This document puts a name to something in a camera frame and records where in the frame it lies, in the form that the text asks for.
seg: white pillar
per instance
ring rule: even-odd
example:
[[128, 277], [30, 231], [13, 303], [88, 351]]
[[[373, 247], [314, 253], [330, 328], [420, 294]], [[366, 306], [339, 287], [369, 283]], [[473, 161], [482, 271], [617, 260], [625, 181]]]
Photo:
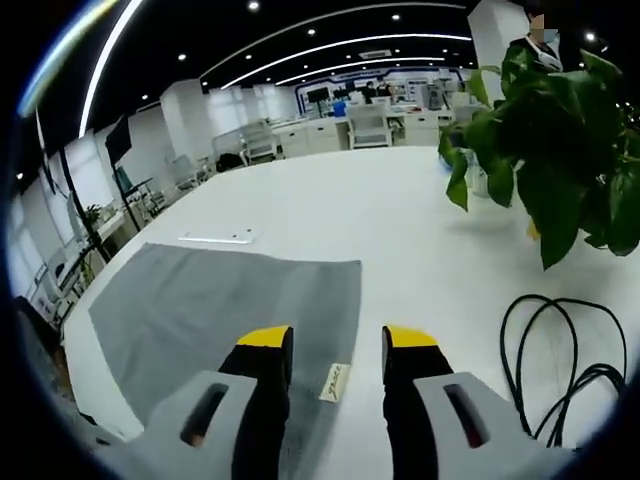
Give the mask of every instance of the white pillar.
[[[469, 14], [469, 26], [481, 67], [500, 67], [509, 44], [526, 36], [530, 28], [524, 9], [507, 0], [482, 0]], [[484, 72], [482, 78], [491, 103], [504, 98], [495, 73]]]
[[211, 155], [213, 127], [200, 81], [174, 83], [162, 94], [160, 104], [176, 157], [186, 155], [196, 162]]

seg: white chair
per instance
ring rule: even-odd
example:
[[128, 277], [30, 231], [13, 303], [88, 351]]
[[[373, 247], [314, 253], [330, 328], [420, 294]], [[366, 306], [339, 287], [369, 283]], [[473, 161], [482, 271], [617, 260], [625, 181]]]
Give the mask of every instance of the white chair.
[[249, 162], [267, 155], [275, 158], [278, 154], [276, 137], [267, 122], [261, 120], [245, 125], [240, 128], [240, 135]]
[[358, 105], [347, 108], [351, 150], [393, 145], [384, 105]]

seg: office chair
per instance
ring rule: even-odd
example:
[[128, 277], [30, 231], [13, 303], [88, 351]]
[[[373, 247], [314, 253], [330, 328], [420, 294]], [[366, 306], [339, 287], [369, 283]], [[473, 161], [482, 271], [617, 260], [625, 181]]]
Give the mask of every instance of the office chair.
[[272, 155], [275, 158], [278, 154], [276, 137], [264, 120], [241, 127], [240, 135], [248, 163], [267, 155]]
[[393, 145], [384, 105], [357, 105], [347, 108], [351, 150]]
[[198, 186], [195, 168], [186, 155], [181, 155], [171, 162], [171, 174], [178, 191], [185, 192]]

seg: person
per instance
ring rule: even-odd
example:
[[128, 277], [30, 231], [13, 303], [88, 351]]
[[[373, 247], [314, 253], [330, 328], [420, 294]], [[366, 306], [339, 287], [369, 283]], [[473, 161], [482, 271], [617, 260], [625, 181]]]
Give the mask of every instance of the person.
[[562, 72], [562, 62], [558, 54], [549, 46], [558, 36], [558, 29], [549, 28], [549, 22], [545, 23], [545, 15], [541, 11], [526, 9], [525, 12], [531, 23], [531, 29], [527, 36], [514, 40], [509, 45], [505, 57], [506, 73], [517, 75], [516, 70], [522, 69], [522, 62], [509, 62], [509, 59], [519, 58], [522, 53], [526, 55], [528, 68], [534, 71]]
[[364, 96], [364, 103], [367, 105], [371, 105], [373, 103], [373, 100], [371, 99], [377, 96], [376, 89], [373, 88], [373, 82], [367, 82], [367, 86], [362, 89], [362, 95]]
[[378, 88], [377, 96], [378, 97], [391, 97], [393, 96], [393, 91], [391, 89], [391, 85], [389, 85], [384, 77], [378, 77]]

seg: black cable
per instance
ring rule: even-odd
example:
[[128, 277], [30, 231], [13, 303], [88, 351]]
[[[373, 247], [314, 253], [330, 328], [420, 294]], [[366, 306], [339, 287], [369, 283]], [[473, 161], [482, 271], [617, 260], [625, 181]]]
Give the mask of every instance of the black cable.
[[[511, 316], [513, 310], [522, 302], [527, 300], [538, 300], [543, 302], [542, 305], [536, 310], [533, 314], [529, 323], [527, 323], [524, 333], [522, 334], [522, 338], [520, 340], [520, 344], [518, 345], [518, 353], [516, 359], [516, 370], [515, 370], [515, 380], [511, 372], [511, 367], [509, 366], [509, 361], [507, 359], [506, 349], [505, 349], [505, 332], [507, 329], [507, 323]], [[605, 363], [595, 363], [590, 365], [588, 368], [584, 370], [580, 374], [580, 376], [576, 379], [576, 373], [578, 370], [578, 337], [576, 334], [575, 327], [573, 326], [573, 322], [571, 321], [571, 317], [567, 313], [567, 311], [560, 305], [562, 303], [565, 304], [574, 304], [574, 305], [582, 305], [586, 307], [591, 307], [598, 309], [600, 311], [605, 312], [613, 322], [616, 324], [618, 331], [620, 332], [620, 338], [622, 339], [622, 351], [623, 351], [623, 374], [620, 374], [618, 370], [616, 370], [611, 365]], [[573, 361], [571, 365], [571, 375], [569, 377], [569, 384], [567, 386], [566, 393], [560, 398], [547, 412], [544, 416], [540, 425], [536, 429], [535, 433], [532, 433], [531, 427], [527, 420], [527, 416], [524, 409], [524, 393], [522, 387], [522, 357], [524, 353], [524, 345], [531, 330], [531, 327], [538, 319], [539, 315], [544, 312], [547, 308], [555, 308], [567, 322], [567, 326], [571, 332], [571, 339], [573, 342]], [[576, 300], [572, 298], [557, 298], [552, 300], [543, 295], [537, 294], [528, 294], [522, 295], [518, 297], [507, 309], [504, 318], [502, 320], [502, 326], [500, 328], [500, 357], [502, 360], [502, 366], [504, 368], [505, 376], [507, 377], [507, 383], [509, 385], [509, 391], [511, 393], [511, 398], [513, 399], [513, 403], [518, 411], [518, 415], [520, 416], [520, 423], [522, 424], [523, 430], [528, 434], [533, 436], [533, 438], [538, 439], [545, 425], [549, 422], [551, 416], [558, 411], [558, 417], [556, 422], [551, 430], [551, 434], [549, 435], [549, 439], [547, 440], [547, 447], [562, 446], [562, 435], [564, 431], [564, 422], [567, 417], [567, 412], [569, 410], [569, 405], [571, 404], [571, 399], [573, 396], [582, 390], [584, 387], [589, 385], [595, 379], [599, 377], [606, 377], [613, 387], [616, 389], [618, 394], [626, 387], [626, 377], [627, 377], [627, 340], [624, 336], [624, 331], [622, 330], [622, 326], [620, 322], [613, 314], [611, 310], [602, 305], [598, 305], [596, 303], [585, 302], [584, 300]]]

